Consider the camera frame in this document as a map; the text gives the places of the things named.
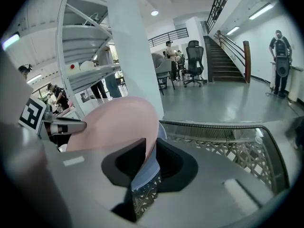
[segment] round ceiling light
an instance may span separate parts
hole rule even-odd
[[[152,16],[158,15],[158,11],[157,11],[157,10],[152,11],[152,12],[151,12],[151,15],[152,15]]]

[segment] power cord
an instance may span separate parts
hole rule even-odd
[[[282,100],[287,100],[287,101],[288,101],[288,106],[293,110],[293,112],[294,112],[298,117],[300,117],[300,115],[291,107],[292,102],[289,101],[288,98],[282,98],[282,97],[279,97],[279,96],[277,96],[277,95],[275,95],[275,94],[273,94],[273,93],[269,93],[269,92],[265,92],[265,94],[266,94],[266,96],[271,96],[271,95],[273,95],[273,96],[275,96],[275,97],[277,97],[277,98],[280,98],[280,99],[282,99]]]

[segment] white tape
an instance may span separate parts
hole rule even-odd
[[[77,158],[73,158],[73,159],[70,159],[70,160],[67,160],[67,161],[63,161],[63,164],[65,166],[70,166],[70,165],[75,165],[75,164],[78,164],[78,163],[81,163],[81,162],[84,162],[85,159],[83,156],[79,156]]]

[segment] white pillar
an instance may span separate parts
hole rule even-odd
[[[158,118],[163,108],[154,64],[136,0],[107,0],[109,24],[128,95],[148,100]]]

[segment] fluorescent light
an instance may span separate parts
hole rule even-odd
[[[30,79],[27,83],[29,84],[30,82],[34,81],[35,79],[40,78],[41,76],[42,76],[42,75],[39,74],[39,75],[37,75],[36,77],[33,77],[32,79]]]
[[[151,12],[151,15],[152,15],[152,16],[158,15],[158,11],[157,11],[157,10],[152,11],[152,12]]]
[[[10,38],[8,38],[2,44],[3,50],[5,51],[6,48],[8,48],[11,44],[15,43],[17,40],[19,40],[19,35],[18,34],[15,34],[15,35],[11,36]]]
[[[265,6],[263,6],[260,10],[258,10],[257,12],[255,12],[253,15],[251,15],[249,17],[249,19],[253,20],[256,17],[260,16],[262,13],[265,13],[266,11],[272,9],[274,6],[270,3],[266,4]]]
[[[237,29],[239,29],[239,27],[238,26],[235,26],[231,31],[229,31],[228,33],[227,33],[227,35],[231,35],[234,31],[236,31]]]

